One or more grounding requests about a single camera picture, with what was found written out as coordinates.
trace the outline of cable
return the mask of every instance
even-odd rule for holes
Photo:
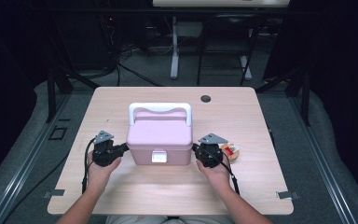
[[[130,68],[124,66],[123,64],[121,64],[121,63],[119,63],[119,62],[117,62],[117,65],[120,66],[120,67],[122,67],[122,68],[124,68],[125,70],[127,70],[127,71],[133,73],[133,74],[136,75],[137,77],[139,77],[139,78],[145,80],[146,82],[148,82],[148,83],[150,83],[150,84],[152,84],[152,85],[154,85],[154,86],[158,86],[158,87],[162,87],[162,86],[163,86],[163,85],[161,85],[161,84],[159,84],[159,83],[153,81],[152,79],[150,79],[150,78],[148,78],[148,77],[145,77],[145,76],[143,76],[143,75],[141,75],[141,74],[139,74],[139,73],[137,73],[137,72],[135,72],[135,71],[133,71],[133,70],[130,70]]]
[[[171,49],[173,48],[173,45],[170,45],[169,47],[150,47],[153,51],[155,51],[157,54],[163,55],[166,53],[169,53],[171,51]],[[165,50],[164,52],[158,52],[156,51],[156,48],[168,48],[167,50]]]
[[[78,72],[78,74],[80,74],[82,77],[86,77],[87,79],[94,79],[94,78],[98,78],[98,77],[105,77],[113,72],[115,72],[116,68],[115,67],[111,67],[111,68],[107,68],[105,70],[103,70],[101,73],[98,74],[92,74],[92,75],[82,75]]]
[[[211,156],[212,158],[214,158],[216,161],[219,161],[220,164],[222,164],[222,165],[228,170],[228,173],[231,175],[232,183],[234,184],[235,192],[237,192],[237,193],[240,195],[240,188],[238,187],[238,181],[237,181],[237,178],[235,177],[235,175],[234,175],[234,174],[232,173],[232,171],[231,171],[231,165],[230,165],[230,163],[229,163],[228,156],[226,155],[226,153],[223,153],[223,152],[222,152],[223,155],[225,155],[226,158],[227,158],[228,166],[225,165],[225,164],[224,164],[222,161],[220,161],[219,159],[217,159],[217,158],[215,157],[215,155],[213,155],[213,154],[210,153],[209,151],[207,151],[207,150],[205,150],[205,149],[203,149],[203,148],[201,148],[201,150],[202,150],[203,152],[205,152],[206,154],[208,154],[209,156]]]
[[[84,154],[84,176],[83,176],[83,181],[81,182],[81,184],[82,184],[81,193],[82,194],[84,193],[84,191],[86,191],[86,187],[87,187],[87,174],[89,172],[89,167],[92,164],[92,162],[91,162],[89,165],[87,165],[87,157],[89,155],[90,145],[94,140],[95,140],[95,138],[92,138],[91,140],[89,140],[89,143],[87,144],[86,151]]]
[[[106,1],[106,0],[91,0],[91,3],[95,8],[110,8],[111,7],[110,1]],[[102,16],[102,15],[96,16],[96,21],[99,24],[102,38],[104,38],[104,44],[108,50],[108,57],[111,59],[112,64],[109,64],[107,66],[108,69],[106,69],[106,72],[102,72],[101,74],[91,75],[91,76],[86,77],[88,79],[107,76],[107,75],[113,73],[115,71],[115,69],[117,68],[117,65],[116,65],[117,58],[116,57],[119,57],[119,49],[117,47],[119,45],[119,43],[118,43],[119,41],[115,41],[116,27],[115,27],[115,25],[112,25],[111,23],[109,23],[107,21],[109,19],[107,19],[106,16]]]
[[[117,86],[120,85],[120,67],[117,67]]]
[[[171,26],[170,26],[170,24],[168,23],[167,18],[166,18],[165,16],[164,16],[164,20],[165,20],[165,23],[166,23],[168,29],[170,30],[171,35],[173,35],[173,31],[172,31],[172,29],[171,29]],[[158,52],[158,51],[156,51],[156,47],[153,47],[153,46],[151,47],[151,49],[152,49],[153,51],[155,51],[157,54],[161,54],[161,55],[170,52],[172,48],[173,48],[173,43],[171,43],[171,45],[169,46],[168,50],[166,50],[165,52]]]
[[[40,184],[43,183],[43,181],[45,181],[55,170],[57,170],[58,167],[60,167],[60,165],[66,160],[66,158],[68,157],[69,152],[66,153],[66,155],[62,158],[62,160],[47,174],[45,175],[39,182],[37,182],[37,184],[31,188],[30,190],[28,190],[28,192],[25,193],[25,195],[16,203],[16,205],[13,206],[13,208],[10,210],[10,212],[7,214],[7,216],[5,217],[4,221],[2,223],[6,223],[7,220],[10,218],[10,216],[14,213],[14,211],[17,209],[17,207],[19,207],[19,205],[37,188],[39,187]]]

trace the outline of table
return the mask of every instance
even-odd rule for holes
[[[210,96],[211,102],[203,103],[202,95]],[[126,141],[128,106],[134,102],[189,103],[194,142],[207,133],[215,133],[240,148],[241,154],[231,167],[241,197],[265,215],[293,212],[290,200],[276,196],[276,191],[287,191],[287,187],[253,89],[100,87],[92,96],[57,183],[56,189],[64,189],[64,194],[50,199],[51,214],[63,214],[81,195],[84,152],[91,138],[104,130],[115,136],[115,144]],[[126,152],[93,213],[224,215],[227,209],[198,170],[194,153],[187,166],[142,166],[136,165],[130,152]]]
[[[154,7],[262,7],[262,8],[286,8],[290,0],[153,0]],[[179,50],[177,48],[177,20],[172,18],[172,63],[171,79],[177,79],[179,66]],[[246,58],[241,57],[242,66],[246,65]],[[248,69],[245,74],[246,80],[251,80],[252,76]]]

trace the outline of table leg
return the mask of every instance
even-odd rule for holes
[[[240,56],[240,60],[241,60],[241,66],[244,67],[247,63],[247,59],[246,56],[242,55]],[[252,74],[251,74],[251,69],[248,67],[248,70],[246,71],[245,74],[245,80],[246,81],[251,81],[252,80]]]
[[[179,49],[178,49],[178,34],[177,34],[177,22],[176,17],[172,18],[172,64],[171,64],[171,79],[178,78],[178,66],[179,66]]]

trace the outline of wire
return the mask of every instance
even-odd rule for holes
[[[234,174],[232,173],[232,171],[231,171],[231,165],[230,165],[230,163],[229,163],[228,156],[226,155],[226,153],[223,153],[223,152],[222,152],[223,155],[225,155],[226,158],[227,158],[228,166],[225,165],[225,164],[223,163],[223,161],[220,161],[219,159],[217,159],[217,158],[215,157],[215,155],[213,155],[213,154],[210,153],[209,151],[207,151],[207,150],[205,150],[205,149],[203,149],[203,148],[201,148],[201,150],[202,150],[203,152],[205,152],[206,154],[210,155],[210,156],[211,156],[212,158],[214,158],[216,161],[220,162],[220,164],[222,164],[222,165],[228,170],[228,173],[231,175],[232,183],[234,184],[235,192],[237,192],[237,193],[240,195],[240,188],[238,188],[237,178],[235,177],[235,175],[234,175]]]
[[[10,218],[10,216],[14,213],[14,211],[16,211],[16,209],[19,207],[19,205],[37,188],[39,187],[40,184],[43,183],[43,181],[45,181],[54,171],[56,171],[58,169],[58,167],[60,167],[60,165],[66,160],[66,158],[68,157],[69,152],[66,153],[66,155],[62,158],[62,160],[50,171],[48,172],[47,175],[45,175],[39,182],[37,182],[37,184],[31,188],[30,190],[28,190],[28,192],[25,193],[24,196],[22,196],[22,198],[16,203],[16,205],[13,206],[13,208],[10,210],[10,212],[7,214],[7,216],[5,217],[4,221],[2,223],[6,223],[7,220]]]
[[[120,85],[120,67],[117,67],[117,86]]]
[[[171,51],[171,49],[173,48],[173,44],[171,44],[169,47],[150,47],[153,51],[155,51],[157,54],[160,54],[160,55],[163,55],[163,54],[166,54],[166,53],[169,53]],[[158,52],[156,50],[156,48],[168,48],[167,50],[165,50],[164,52]]]
[[[132,51],[136,49],[135,45],[133,44],[127,44],[127,45],[123,45],[121,48],[120,48],[120,58],[122,59],[129,59],[130,56],[132,56]]]
[[[171,35],[173,35],[173,31],[171,29],[170,23],[167,20],[167,17],[164,16],[165,23],[167,24],[168,29],[170,30]]]
[[[115,72],[116,68],[113,66],[111,68],[107,68],[105,70],[103,70],[101,73],[98,74],[92,74],[92,75],[84,75],[84,74],[80,74],[78,72],[78,74],[80,74],[82,77],[86,77],[87,79],[94,79],[94,78],[98,78],[98,77],[105,77],[110,75],[111,73]]]
[[[152,85],[154,85],[154,86],[158,86],[158,87],[162,87],[162,86],[163,86],[163,85],[161,85],[161,84],[159,84],[159,83],[153,81],[152,79],[150,79],[150,78],[148,78],[148,77],[145,77],[145,76],[143,76],[143,75],[141,75],[141,74],[139,74],[139,73],[137,73],[137,72],[135,72],[135,71],[133,71],[133,70],[130,70],[130,68],[124,66],[123,64],[121,64],[121,63],[119,63],[119,62],[117,62],[117,65],[120,66],[120,67],[122,67],[122,68],[124,68],[125,70],[127,70],[127,71],[133,73],[133,74],[136,75],[137,77],[139,77],[139,78],[145,80],[146,82],[148,82],[148,83],[150,83],[150,84],[152,84]]]
[[[87,144],[85,153],[84,153],[84,176],[83,176],[83,181],[81,182],[82,184],[82,189],[81,189],[81,193],[84,193],[84,191],[86,191],[86,187],[87,187],[87,174],[89,172],[89,167],[91,165],[91,163],[89,165],[87,165],[87,157],[89,155],[89,148],[91,143],[95,140],[95,138],[92,138],[91,140],[89,140],[89,143]]]

